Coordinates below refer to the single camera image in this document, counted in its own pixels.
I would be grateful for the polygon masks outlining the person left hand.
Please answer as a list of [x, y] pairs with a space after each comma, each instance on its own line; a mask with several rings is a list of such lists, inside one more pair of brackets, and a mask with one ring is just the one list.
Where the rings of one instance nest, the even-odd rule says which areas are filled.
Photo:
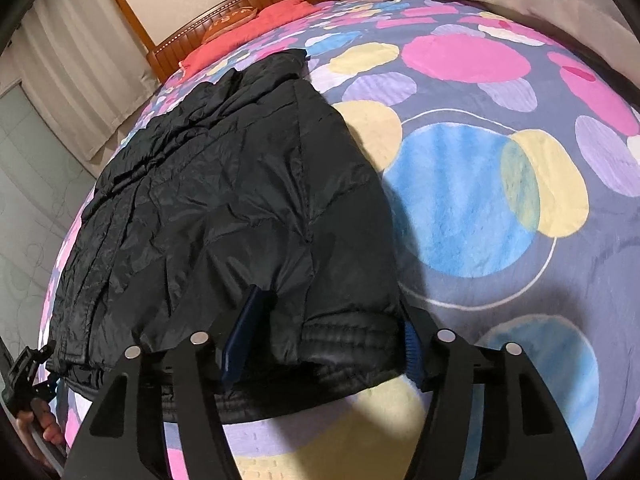
[[37, 460], [44, 460], [44, 455], [41, 453], [30, 433], [32, 423], [35, 420], [39, 422], [42, 428], [43, 440], [53, 445], [64, 445], [64, 434], [47, 402], [35, 398], [32, 400], [30, 406], [32, 407], [31, 411], [20, 411], [16, 416], [17, 434], [32, 456]]

